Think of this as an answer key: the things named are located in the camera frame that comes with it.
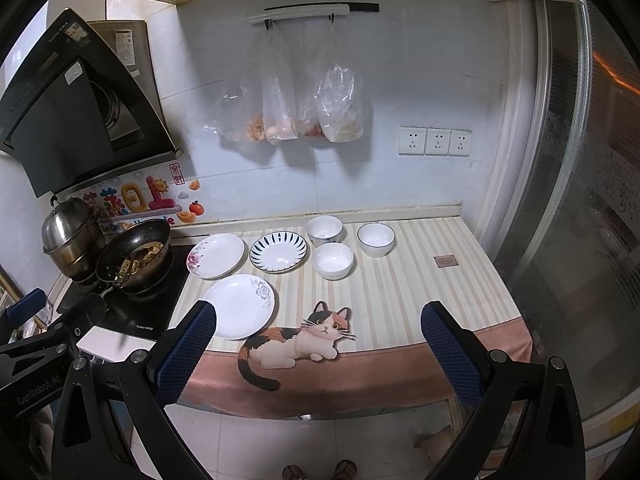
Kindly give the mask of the white plate pink flowers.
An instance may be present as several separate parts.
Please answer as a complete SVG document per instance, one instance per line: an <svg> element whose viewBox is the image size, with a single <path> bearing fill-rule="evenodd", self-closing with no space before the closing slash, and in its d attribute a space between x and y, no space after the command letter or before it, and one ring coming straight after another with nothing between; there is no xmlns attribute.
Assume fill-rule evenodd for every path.
<svg viewBox="0 0 640 480"><path fill-rule="evenodd" d="M220 278L235 269L245 252L244 242L235 234L221 233L206 237L186 257L188 271L202 280Z"/></svg>

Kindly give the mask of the white plate blue leaf pattern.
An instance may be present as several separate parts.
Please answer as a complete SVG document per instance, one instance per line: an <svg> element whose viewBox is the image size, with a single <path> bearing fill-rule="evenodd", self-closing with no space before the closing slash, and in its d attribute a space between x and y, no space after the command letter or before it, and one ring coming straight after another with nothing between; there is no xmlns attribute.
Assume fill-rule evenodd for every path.
<svg viewBox="0 0 640 480"><path fill-rule="evenodd" d="M250 246L248 258L258 270L270 274L291 271L302 264L308 254L308 244L298 233L278 231L265 234Z"/></svg>

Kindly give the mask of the white bowl dark rim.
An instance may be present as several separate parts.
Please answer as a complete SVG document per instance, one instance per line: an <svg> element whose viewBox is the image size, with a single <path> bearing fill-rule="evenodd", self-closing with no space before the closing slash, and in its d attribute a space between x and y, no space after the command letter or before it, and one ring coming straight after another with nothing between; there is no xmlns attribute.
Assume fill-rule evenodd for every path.
<svg viewBox="0 0 640 480"><path fill-rule="evenodd" d="M380 222L366 223L357 231L361 250L370 258L382 258L395 245L395 232L390 226Z"/></svg>

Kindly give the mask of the plain white bowl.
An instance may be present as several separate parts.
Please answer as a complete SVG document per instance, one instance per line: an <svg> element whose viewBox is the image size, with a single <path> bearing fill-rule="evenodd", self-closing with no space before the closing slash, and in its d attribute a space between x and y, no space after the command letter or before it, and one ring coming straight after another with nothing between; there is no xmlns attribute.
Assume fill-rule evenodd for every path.
<svg viewBox="0 0 640 480"><path fill-rule="evenodd" d="M328 243L318 247L311 255L314 270L326 280L346 278L352 270L355 256L352 250L341 243Z"/></svg>

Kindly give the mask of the white bowl coloured hearts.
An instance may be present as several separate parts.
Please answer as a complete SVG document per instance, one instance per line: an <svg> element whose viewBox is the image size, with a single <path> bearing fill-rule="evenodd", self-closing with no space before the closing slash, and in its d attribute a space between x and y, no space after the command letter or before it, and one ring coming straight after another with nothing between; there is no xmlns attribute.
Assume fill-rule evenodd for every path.
<svg viewBox="0 0 640 480"><path fill-rule="evenodd" d="M333 216L319 216L309 220L305 226L312 246L338 243L343 237L343 223Z"/></svg>

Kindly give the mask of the brown leather label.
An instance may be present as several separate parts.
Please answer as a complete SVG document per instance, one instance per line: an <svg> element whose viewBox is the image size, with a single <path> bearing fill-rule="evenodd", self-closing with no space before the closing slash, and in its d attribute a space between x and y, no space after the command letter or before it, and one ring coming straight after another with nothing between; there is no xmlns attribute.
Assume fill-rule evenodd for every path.
<svg viewBox="0 0 640 480"><path fill-rule="evenodd" d="M435 256L434 261L439 269L451 268L459 264L456 256L453 254Z"/></svg>

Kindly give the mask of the black wok with food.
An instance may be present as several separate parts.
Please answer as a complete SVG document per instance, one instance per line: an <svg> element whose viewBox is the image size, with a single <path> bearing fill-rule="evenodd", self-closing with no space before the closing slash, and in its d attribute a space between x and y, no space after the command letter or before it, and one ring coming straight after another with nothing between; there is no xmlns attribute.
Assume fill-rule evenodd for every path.
<svg viewBox="0 0 640 480"><path fill-rule="evenodd" d="M166 220L138 223L105 246L96 266L96 278L126 292L147 289L168 260L169 248L170 225Z"/></svg>

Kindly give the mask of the striped table cloth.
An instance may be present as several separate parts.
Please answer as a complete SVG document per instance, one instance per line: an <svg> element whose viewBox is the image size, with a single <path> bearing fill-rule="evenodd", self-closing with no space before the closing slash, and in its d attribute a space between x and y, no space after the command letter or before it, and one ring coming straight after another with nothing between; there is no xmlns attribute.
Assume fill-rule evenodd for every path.
<svg viewBox="0 0 640 480"><path fill-rule="evenodd" d="M408 408L444 400L452 389L420 329L420 313L440 301L488 349L529 361L532 337L498 272L459 217L411 219L390 225L394 249L366 256L357 226L346 228L355 267L341 281L326 281L310 263L268 276L277 294L272 322L299 326L320 300L350 307L354 340L341 340L333 361L299 361L290 370L254 371L281 383L275 392L246 382L236 365L239 343L214 338L181 395L181 402L232 415L287 418L367 408ZM457 266L439 269L434 257L453 254Z"/></svg>

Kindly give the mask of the glass sliding door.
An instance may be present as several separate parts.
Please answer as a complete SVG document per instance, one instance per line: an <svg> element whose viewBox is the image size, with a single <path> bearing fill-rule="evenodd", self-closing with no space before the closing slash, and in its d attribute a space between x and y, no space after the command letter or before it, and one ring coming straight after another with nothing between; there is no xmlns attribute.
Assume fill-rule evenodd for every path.
<svg viewBox="0 0 640 480"><path fill-rule="evenodd" d="M639 71L592 2L547 12L544 121L495 264L588 418L639 385Z"/></svg>

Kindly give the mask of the person's right foot sandal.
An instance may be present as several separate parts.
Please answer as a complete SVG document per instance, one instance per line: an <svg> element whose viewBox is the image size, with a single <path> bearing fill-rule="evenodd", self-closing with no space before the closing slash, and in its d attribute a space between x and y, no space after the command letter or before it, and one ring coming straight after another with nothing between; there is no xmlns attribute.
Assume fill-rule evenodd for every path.
<svg viewBox="0 0 640 480"><path fill-rule="evenodd" d="M341 460L335 467L332 480L355 480L357 466L351 460Z"/></svg>

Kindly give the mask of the person's foot sandal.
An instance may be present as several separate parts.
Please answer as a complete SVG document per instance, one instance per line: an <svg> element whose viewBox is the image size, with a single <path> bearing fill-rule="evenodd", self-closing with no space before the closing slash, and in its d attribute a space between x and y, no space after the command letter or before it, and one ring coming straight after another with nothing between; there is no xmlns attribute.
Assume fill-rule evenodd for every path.
<svg viewBox="0 0 640 480"><path fill-rule="evenodd" d="M335 467L332 480L355 480L357 466L351 460L341 460Z"/></svg>
<svg viewBox="0 0 640 480"><path fill-rule="evenodd" d="M282 470L282 480L304 480L303 471L296 465L285 466Z"/></svg>

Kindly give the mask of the black range hood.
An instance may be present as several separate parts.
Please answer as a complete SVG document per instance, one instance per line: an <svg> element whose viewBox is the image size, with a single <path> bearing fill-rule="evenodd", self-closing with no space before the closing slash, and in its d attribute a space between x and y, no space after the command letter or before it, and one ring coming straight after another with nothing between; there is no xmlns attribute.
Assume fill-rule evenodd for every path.
<svg viewBox="0 0 640 480"><path fill-rule="evenodd" d="M42 34L3 93L1 149L23 166L35 196L179 153L136 78L72 9Z"/></svg>

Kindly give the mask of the clear plastic bag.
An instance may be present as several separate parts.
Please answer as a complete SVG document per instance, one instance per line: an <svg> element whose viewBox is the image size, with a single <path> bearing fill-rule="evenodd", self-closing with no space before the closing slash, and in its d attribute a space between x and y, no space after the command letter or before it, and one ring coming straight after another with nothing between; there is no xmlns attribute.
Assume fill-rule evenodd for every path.
<svg viewBox="0 0 640 480"><path fill-rule="evenodd" d="M331 16L303 71L299 132L331 143L356 141L364 133L365 111L360 70Z"/></svg>
<svg viewBox="0 0 640 480"><path fill-rule="evenodd" d="M295 87L288 47L268 21L259 46L262 124L270 144L297 139Z"/></svg>
<svg viewBox="0 0 640 480"><path fill-rule="evenodd" d="M266 21L221 87L203 129L229 142L266 140L262 118L262 55L273 26Z"/></svg>

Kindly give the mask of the white wall socket middle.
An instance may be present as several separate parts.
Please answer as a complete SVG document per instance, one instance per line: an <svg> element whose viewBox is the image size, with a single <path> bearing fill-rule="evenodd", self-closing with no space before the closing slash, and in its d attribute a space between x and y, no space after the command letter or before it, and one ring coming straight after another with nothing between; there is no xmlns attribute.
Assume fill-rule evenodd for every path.
<svg viewBox="0 0 640 480"><path fill-rule="evenodd" d="M444 128L427 128L425 154L446 156L449 152L451 130Z"/></svg>

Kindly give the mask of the white wall socket left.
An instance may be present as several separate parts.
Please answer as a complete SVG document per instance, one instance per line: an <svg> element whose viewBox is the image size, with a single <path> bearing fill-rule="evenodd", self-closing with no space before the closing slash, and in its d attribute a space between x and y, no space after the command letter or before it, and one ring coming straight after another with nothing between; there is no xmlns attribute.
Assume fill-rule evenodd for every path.
<svg viewBox="0 0 640 480"><path fill-rule="evenodd" d="M425 153L426 128L400 126L398 129L398 154L420 155Z"/></svg>

